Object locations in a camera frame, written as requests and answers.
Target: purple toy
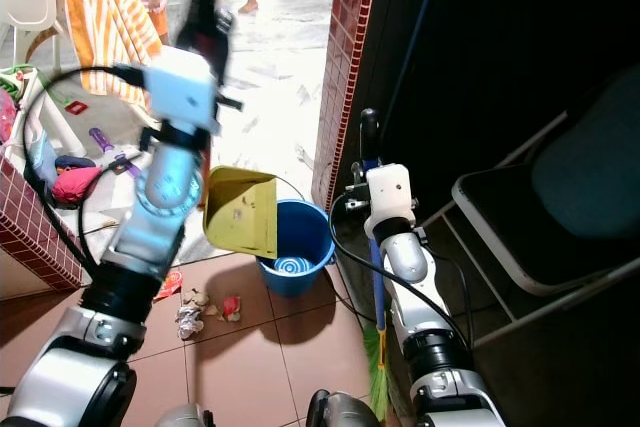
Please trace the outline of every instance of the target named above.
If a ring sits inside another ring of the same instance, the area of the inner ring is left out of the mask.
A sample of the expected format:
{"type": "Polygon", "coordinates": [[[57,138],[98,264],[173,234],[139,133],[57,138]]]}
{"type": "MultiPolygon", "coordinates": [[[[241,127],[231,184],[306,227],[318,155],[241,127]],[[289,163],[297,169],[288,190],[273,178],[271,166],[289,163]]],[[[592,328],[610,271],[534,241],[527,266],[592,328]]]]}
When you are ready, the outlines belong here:
{"type": "MultiPolygon", "coordinates": [[[[102,132],[102,130],[100,130],[97,127],[94,127],[92,129],[89,130],[89,135],[91,137],[93,137],[93,140],[95,140],[97,142],[97,144],[100,146],[100,148],[102,149],[102,152],[104,152],[105,154],[107,152],[111,152],[115,149],[115,147],[113,146],[113,144],[111,144],[111,142],[109,142],[109,139],[107,139],[107,136],[104,135],[104,133],[102,132]]],[[[125,158],[125,154],[124,152],[120,152],[119,154],[116,154],[115,152],[113,152],[113,155],[108,155],[105,156],[107,157],[106,159],[103,157],[103,162],[101,162],[103,165],[102,167],[107,167],[111,162],[114,162],[116,160],[120,160],[125,158]]],[[[133,165],[133,163],[131,163],[130,161],[125,162],[121,168],[116,169],[115,173],[116,174],[121,174],[122,172],[127,171],[129,172],[129,174],[135,179],[136,177],[138,177],[140,175],[140,169],[138,167],[136,167],[135,165],[133,165]]]]}

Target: chair seat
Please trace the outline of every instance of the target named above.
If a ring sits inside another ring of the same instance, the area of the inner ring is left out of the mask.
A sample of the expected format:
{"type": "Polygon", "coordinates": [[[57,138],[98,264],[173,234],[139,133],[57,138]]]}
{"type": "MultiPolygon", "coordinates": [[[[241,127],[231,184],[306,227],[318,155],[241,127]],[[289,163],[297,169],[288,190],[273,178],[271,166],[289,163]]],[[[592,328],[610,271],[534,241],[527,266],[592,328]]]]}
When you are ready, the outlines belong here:
{"type": "Polygon", "coordinates": [[[546,211],[528,165],[461,177],[453,198],[522,289],[550,295],[640,256],[637,240],[578,238],[546,211]]]}

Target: red tile pillar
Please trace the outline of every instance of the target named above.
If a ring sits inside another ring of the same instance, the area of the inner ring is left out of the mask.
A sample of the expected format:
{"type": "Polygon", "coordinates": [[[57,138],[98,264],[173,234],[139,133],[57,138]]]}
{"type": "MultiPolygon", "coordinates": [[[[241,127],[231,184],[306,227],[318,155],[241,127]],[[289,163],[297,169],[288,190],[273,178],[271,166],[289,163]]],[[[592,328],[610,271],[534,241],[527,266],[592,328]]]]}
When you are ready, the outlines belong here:
{"type": "Polygon", "coordinates": [[[311,189],[325,209],[333,199],[370,9],[371,0],[333,0],[311,189]]]}
{"type": "MultiPolygon", "coordinates": [[[[69,230],[67,234],[77,242],[69,230]]],[[[0,247],[55,290],[80,287],[80,264],[58,238],[35,191],[4,157],[0,157],[0,247]]]]}

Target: orange striped towel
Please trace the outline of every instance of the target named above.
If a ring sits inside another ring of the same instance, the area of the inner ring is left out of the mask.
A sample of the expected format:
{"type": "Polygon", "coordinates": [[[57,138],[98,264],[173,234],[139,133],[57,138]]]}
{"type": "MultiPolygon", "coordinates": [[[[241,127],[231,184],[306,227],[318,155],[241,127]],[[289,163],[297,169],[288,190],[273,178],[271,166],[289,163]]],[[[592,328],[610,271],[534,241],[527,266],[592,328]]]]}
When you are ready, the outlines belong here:
{"type": "MultiPolygon", "coordinates": [[[[80,65],[148,64],[162,43],[140,0],[66,0],[67,23],[80,65]]],[[[146,108],[141,89],[103,72],[86,72],[82,86],[96,95],[116,94],[146,108]]]]}

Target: broom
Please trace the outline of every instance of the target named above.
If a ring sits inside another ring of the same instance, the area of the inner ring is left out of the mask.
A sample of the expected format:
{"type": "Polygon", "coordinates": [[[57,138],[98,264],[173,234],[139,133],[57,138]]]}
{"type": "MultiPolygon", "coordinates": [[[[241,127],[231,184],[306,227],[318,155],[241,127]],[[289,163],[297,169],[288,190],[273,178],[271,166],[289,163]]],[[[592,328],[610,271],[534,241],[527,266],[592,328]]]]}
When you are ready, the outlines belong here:
{"type": "MultiPolygon", "coordinates": [[[[378,115],[372,109],[365,109],[360,115],[360,157],[362,170],[378,167],[379,151],[378,115]]],[[[382,267],[380,249],[374,239],[369,239],[371,262],[382,267]]],[[[376,310],[376,325],[368,325],[364,331],[364,348],[369,359],[371,409],[378,420],[384,420],[389,402],[387,392],[387,322],[384,312],[384,279],[373,272],[373,301],[376,310]]]]}
{"type": "MultiPolygon", "coordinates": [[[[380,251],[375,240],[369,240],[371,261],[381,266],[380,251]]],[[[376,310],[376,325],[369,324],[364,330],[364,348],[369,360],[369,396],[371,409],[378,420],[384,420],[389,403],[387,391],[387,324],[384,311],[384,279],[373,272],[373,300],[376,310]]]]}

